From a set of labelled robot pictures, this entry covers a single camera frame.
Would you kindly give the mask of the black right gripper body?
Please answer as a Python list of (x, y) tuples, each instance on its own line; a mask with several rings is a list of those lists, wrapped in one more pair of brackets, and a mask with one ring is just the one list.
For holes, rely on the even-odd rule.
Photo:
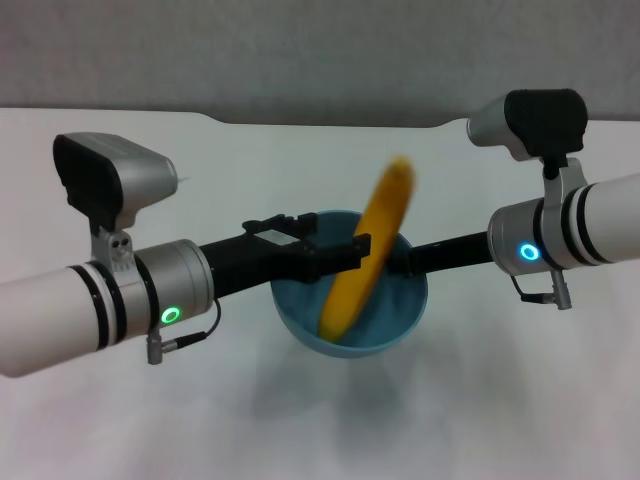
[(486, 231), (421, 245), (410, 251), (413, 275), (492, 262)]

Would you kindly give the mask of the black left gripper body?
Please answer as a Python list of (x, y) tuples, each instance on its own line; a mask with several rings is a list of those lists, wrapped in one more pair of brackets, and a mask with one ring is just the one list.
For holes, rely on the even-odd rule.
[(311, 235), (301, 236), (296, 231), (296, 218), (278, 214), (263, 221), (249, 220), (242, 224), (241, 235), (202, 245), (215, 297), (276, 280), (303, 282), (305, 250), (314, 245)]

